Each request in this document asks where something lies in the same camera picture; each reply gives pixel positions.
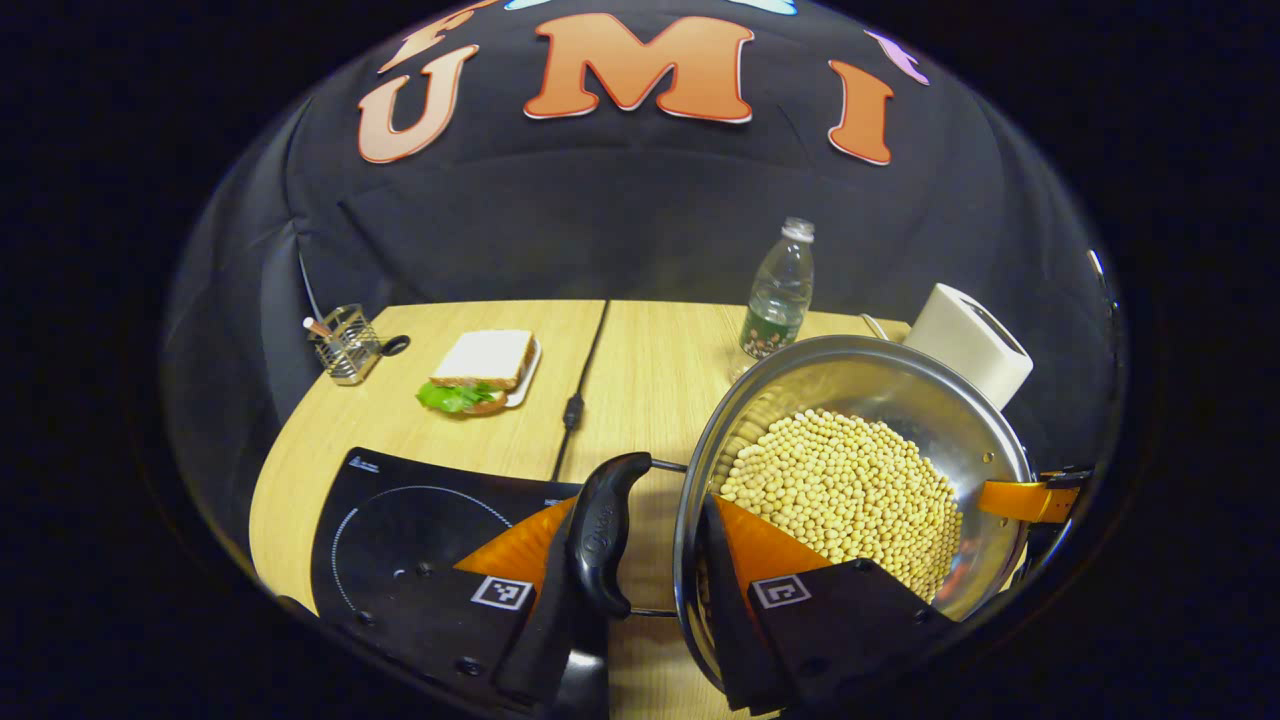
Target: metal pot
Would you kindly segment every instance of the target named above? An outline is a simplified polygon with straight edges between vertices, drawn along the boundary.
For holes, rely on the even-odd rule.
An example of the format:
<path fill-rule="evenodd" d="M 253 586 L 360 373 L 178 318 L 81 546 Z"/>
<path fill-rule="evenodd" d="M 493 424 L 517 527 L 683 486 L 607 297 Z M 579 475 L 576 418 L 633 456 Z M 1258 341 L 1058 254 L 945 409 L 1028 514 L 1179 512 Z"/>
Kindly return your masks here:
<path fill-rule="evenodd" d="M 705 611 L 699 601 L 696 537 L 703 502 L 727 475 L 744 443 L 760 428 L 809 407 L 882 420 L 945 474 L 964 512 L 960 551 L 933 601 L 964 620 L 1009 579 L 1027 542 L 1027 524 L 977 507 L 987 480 L 1032 482 L 1032 470 L 1005 418 L 963 377 L 902 345 L 858 337 L 806 340 L 765 357 L 733 383 L 707 423 L 687 468 L 645 452 L 604 462 L 586 482 L 570 525 L 570 560 L 588 597 L 621 618 L 630 603 L 618 591 L 626 547 L 626 496 L 650 468 L 682 469 L 675 538 L 676 616 L 707 678 L 723 689 Z"/>

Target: power cord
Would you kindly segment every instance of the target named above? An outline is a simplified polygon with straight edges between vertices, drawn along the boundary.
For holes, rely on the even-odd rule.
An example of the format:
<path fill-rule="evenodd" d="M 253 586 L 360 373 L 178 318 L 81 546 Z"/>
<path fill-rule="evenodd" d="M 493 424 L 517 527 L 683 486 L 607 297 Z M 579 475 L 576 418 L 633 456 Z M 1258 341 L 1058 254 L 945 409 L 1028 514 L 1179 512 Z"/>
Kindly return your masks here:
<path fill-rule="evenodd" d="M 552 470 L 553 483 L 559 482 L 559 469 L 564 462 L 564 451 L 568 450 L 568 437 L 577 429 L 579 421 L 582 420 L 582 410 L 586 405 L 582 401 L 582 386 L 586 384 L 586 372 L 591 368 L 591 360 L 595 357 L 595 346 L 600 343 L 600 332 L 604 331 L 604 318 L 608 314 L 609 301 L 605 300 L 604 309 L 600 310 L 600 322 L 595 325 L 595 337 L 591 338 L 591 348 L 586 351 L 586 361 L 582 363 L 582 374 L 577 377 L 577 391 L 564 404 L 564 439 L 561 441 L 559 452 L 556 455 L 556 469 Z"/>

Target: water bottle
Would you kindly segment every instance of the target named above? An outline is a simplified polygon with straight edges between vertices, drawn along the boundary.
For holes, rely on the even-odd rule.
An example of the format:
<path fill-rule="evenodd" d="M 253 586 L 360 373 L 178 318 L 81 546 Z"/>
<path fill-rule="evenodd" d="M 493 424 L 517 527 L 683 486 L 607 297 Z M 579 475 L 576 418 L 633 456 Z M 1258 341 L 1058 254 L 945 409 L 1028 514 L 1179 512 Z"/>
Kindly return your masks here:
<path fill-rule="evenodd" d="M 730 379 L 771 352 L 795 342 L 804 314 L 813 300 L 813 223 L 787 218 L 782 237 L 755 272 L 755 284 L 746 304 L 746 319 L 739 333 L 736 360 Z"/>

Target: metal utensil holder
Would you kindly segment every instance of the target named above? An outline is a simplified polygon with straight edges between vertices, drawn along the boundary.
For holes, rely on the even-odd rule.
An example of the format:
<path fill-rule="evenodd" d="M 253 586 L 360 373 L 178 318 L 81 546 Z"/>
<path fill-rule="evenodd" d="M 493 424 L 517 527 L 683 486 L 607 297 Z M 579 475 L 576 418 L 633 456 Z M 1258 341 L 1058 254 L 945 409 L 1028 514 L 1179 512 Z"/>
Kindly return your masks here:
<path fill-rule="evenodd" d="M 381 357 L 381 343 L 364 309 L 358 304 L 343 305 L 325 315 L 324 324 L 333 329 L 332 337 L 311 332 L 307 340 L 315 346 L 325 374 L 340 386 L 360 384 Z"/>

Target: white toaster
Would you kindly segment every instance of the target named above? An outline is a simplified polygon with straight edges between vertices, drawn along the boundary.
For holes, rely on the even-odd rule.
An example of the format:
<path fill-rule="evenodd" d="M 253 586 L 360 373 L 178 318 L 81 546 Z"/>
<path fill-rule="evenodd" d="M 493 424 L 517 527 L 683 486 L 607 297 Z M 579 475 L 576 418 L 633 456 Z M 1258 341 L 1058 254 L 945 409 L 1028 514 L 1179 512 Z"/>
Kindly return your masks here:
<path fill-rule="evenodd" d="M 934 357 L 973 383 L 997 409 L 1023 386 L 1032 359 L 977 300 L 937 283 L 902 345 Z"/>

